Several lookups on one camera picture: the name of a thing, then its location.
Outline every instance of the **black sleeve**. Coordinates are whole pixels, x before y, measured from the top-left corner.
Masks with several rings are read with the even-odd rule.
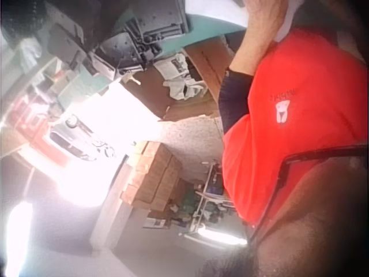
[[[219,92],[219,112],[224,134],[248,114],[247,97],[254,76],[227,70]]]

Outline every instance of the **teal surface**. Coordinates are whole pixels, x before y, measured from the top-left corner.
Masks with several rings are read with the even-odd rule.
[[[187,19],[190,23],[190,32],[178,38],[163,41],[161,43],[161,47],[163,48],[163,53],[161,55],[178,52],[184,46],[195,42],[245,29],[244,27],[233,23],[205,16],[188,14]]]
[[[58,97],[63,108],[67,109],[76,99],[83,99],[102,91],[111,83],[111,80],[99,74],[93,77],[83,65],[80,74],[71,82],[66,90]]]

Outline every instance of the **person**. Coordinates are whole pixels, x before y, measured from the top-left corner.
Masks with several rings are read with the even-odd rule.
[[[346,152],[367,155],[367,68],[324,33],[296,29],[275,43],[286,1],[245,5],[247,32],[219,95],[223,178],[238,214],[263,225],[199,276],[368,276],[367,160]],[[301,155],[330,149],[346,156]],[[288,174],[286,160],[297,161]]]
[[[248,28],[219,94],[224,186],[239,215],[257,226],[288,156],[367,143],[367,67],[331,36],[292,30],[274,38],[288,1],[246,0]],[[306,172],[296,166],[275,200],[276,214]]]
[[[208,261],[198,276],[368,276],[368,175],[352,159],[307,172],[257,241]]]

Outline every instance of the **red t-shirt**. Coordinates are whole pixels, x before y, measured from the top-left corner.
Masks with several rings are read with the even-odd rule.
[[[367,68],[314,33],[291,32],[261,62],[250,114],[224,136],[224,185],[239,215],[257,224],[286,156],[368,140]],[[275,214],[314,163],[295,170]]]

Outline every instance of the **silver car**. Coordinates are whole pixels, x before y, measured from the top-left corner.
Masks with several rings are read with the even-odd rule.
[[[51,128],[50,139],[82,160],[94,161],[100,155],[115,157],[113,147],[99,140],[90,128],[73,114]]]

